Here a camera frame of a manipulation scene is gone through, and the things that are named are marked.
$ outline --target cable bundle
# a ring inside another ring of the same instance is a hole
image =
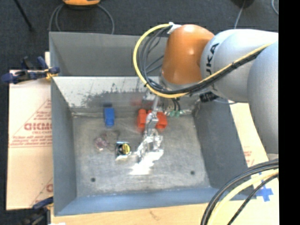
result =
[[[260,163],[248,168],[246,171],[242,172],[238,176],[234,177],[232,180],[227,182],[219,191],[213,196],[211,201],[209,202],[204,215],[202,217],[200,225],[212,225],[213,220],[218,213],[218,211],[222,208],[222,206],[229,200],[231,200],[234,196],[236,196],[239,192],[246,189],[247,187],[265,179],[259,186],[257,186],[251,194],[247,197],[244,203],[240,206],[238,211],[234,214],[234,216],[228,222],[228,225],[232,224],[236,217],[242,212],[247,203],[251,200],[251,198],[256,194],[256,192],[264,186],[266,183],[271,180],[278,178],[279,168],[279,160],[275,159],[272,161]],[[239,181],[245,181],[242,184],[238,185],[235,189],[233,189],[230,193],[228,193],[223,199],[220,200],[221,196],[225,193],[225,191],[236,185]]]
[[[154,62],[158,61],[162,57],[158,58],[156,61],[154,61],[150,65],[148,65],[147,63],[148,63],[149,53],[159,43],[159,40],[158,40],[156,44],[152,45],[154,43],[155,39],[158,38],[160,35],[162,35],[163,32],[167,31],[172,26],[173,26],[172,23],[166,23],[166,24],[161,24],[161,25],[151,28],[150,30],[145,32],[140,37],[140,39],[137,41],[137,43],[135,45],[135,49],[133,52],[133,63],[134,63],[135,71],[136,71],[137,75],[139,76],[139,78],[141,79],[141,81],[145,84],[145,86],[151,92],[153,92],[154,94],[156,94],[158,96],[164,97],[164,98],[178,98],[178,97],[182,97],[184,95],[191,96],[193,93],[199,92],[199,91],[209,87],[210,85],[212,85],[213,83],[215,83],[216,81],[218,81],[219,79],[221,79],[222,77],[227,75],[228,73],[230,73],[233,70],[237,69],[238,67],[244,65],[245,63],[255,59],[263,51],[263,49],[265,49],[267,46],[269,46],[271,44],[271,43],[265,44],[257,49],[254,49],[253,51],[247,53],[245,56],[240,57],[233,63],[228,64],[221,70],[206,77],[205,79],[201,80],[200,82],[198,82],[197,84],[195,84],[193,86],[179,89],[179,90],[170,90],[170,89],[167,89],[167,88],[161,86],[160,84],[154,82],[147,75],[147,68],[149,68]],[[147,39],[147,41],[145,42],[145,44],[141,50],[140,57],[138,59],[139,62],[137,62],[138,49],[139,49],[142,41],[150,34],[151,34],[151,36],[149,36],[149,38]]]

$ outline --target black wire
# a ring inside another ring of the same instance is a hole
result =
[[[267,170],[271,170],[271,169],[277,169],[279,166],[279,160],[272,160],[269,162],[265,162],[263,164],[258,164],[256,166],[250,167],[247,170],[245,170],[244,172],[242,172],[241,174],[235,176],[233,179],[231,179],[230,181],[228,181],[222,188],[220,188],[218,190],[218,192],[213,196],[213,198],[211,199],[211,201],[209,202],[208,206],[206,207],[206,210],[203,214],[202,220],[200,225],[206,225],[209,217],[212,213],[212,211],[214,210],[218,200],[220,199],[220,197],[222,196],[222,194],[231,186],[233,186],[234,184],[238,183],[241,180],[244,180],[245,178],[257,174],[257,173],[261,173]]]
[[[172,98],[173,104],[174,104],[174,110],[177,110],[177,103],[176,103],[176,99]]]
[[[156,31],[155,33],[153,33],[145,42],[144,46],[142,47],[142,51],[140,53],[140,57],[139,57],[139,69],[141,71],[141,74],[143,76],[143,78],[145,79],[146,83],[149,84],[149,86],[153,89],[155,89],[156,91],[163,93],[163,94],[178,94],[178,93],[187,93],[192,95],[195,92],[199,92],[209,86],[211,86],[213,83],[215,83],[216,81],[218,81],[219,79],[223,78],[225,75],[227,75],[228,73],[232,72],[233,70],[237,69],[238,67],[244,65],[245,63],[254,60],[261,52],[263,49],[256,51],[255,53],[243,58],[242,60],[232,63],[231,66],[229,66],[228,68],[224,69],[222,72],[218,72],[217,74],[215,74],[214,76],[212,76],[210,79],[205,80],[205,81],[201,81],[198,84],[195,84],[193,86],[187,87],[187,88],[183,88],[183,89],[179,89],[179,90],[167,90],[166,88],[162,87],[160,84],[152,81],[151,79],[148,78],[147,76],[147,71],[146,71],[146,67],[147,66],[147,61],[148,61],[148,55],[152,49],[152,44],[154,42],[154,40],[160,36],[163,32],[165,32],[166,30],[168,30],[170,28],[170,26],[163,28],[162,30]]]
[[[265,181],[263,181],[260,185],[258,185],[251,193],[250,195],[245,199],[245,201],[243,202],[243,204],[239,207],[239,209],[236,211],[236,213],[234,214],[234,216],[230,219],[230,221],[228,222],[227,225],[231,225],[235,219],[238,217],[238,215],[243,211],[243,209],[245,208],[245,206],[249,203],[249,201],[251,200],[251,198],[257,193],[257,191],[259,189],[261,189],[261,187],[263,187],[264,185],[266,185],[268,182],[270,182],[271,180],[275,179],[278,177],[278,174],[275,174],[271,177],[269,177],[268,179],[266,179]]]
[[[53,23],[54,17],[55,17],[55,20],[54,20],[55,26],[56,26],[56,28],[57,28],[58,31],[61,31],[59,23],[58,23],[58,17],[59,17],[61,9],[63,7],[64,7],[64,4],[60,4],[52,12],[51,17],[50,17],[50,21],[49,21],[49,25],[48,25],[48,30],[49,31],[52,30],[52,23]],[[114,24],[114,20],[113,20],[112,15],[103,6],[101,6],[100,4],[97,4],[97,7],[99,7],[101,10],[103,10],[106,13],[106,15],[109,17],[109,19],[111,20],[111,24],[112,24],[112,32],[111,32],[111,34],[114,34],[115,24]]]
[[[147,70],[148,68],[150,68],[153,64],[155,64],[155,63],[157,63],[159,60],[161,60],[163,57],[164,57],[164,56],[161,55],[159,58],[155,59],[153,62],[151,62],[149,65],[147,65],[147,66],[145,67],[146,70]]]

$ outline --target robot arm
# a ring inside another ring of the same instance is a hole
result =
[[[159,29],[169,26],[162,24]],[[145,86],[158,96],[178,98],[205,89],[221,98],[249,103],[266,152],[278,154],[278,33],[241,29],[214,36],[187,24],[174,29],[168,38],[161,84],[152,84],[136,64],[135,68]]]

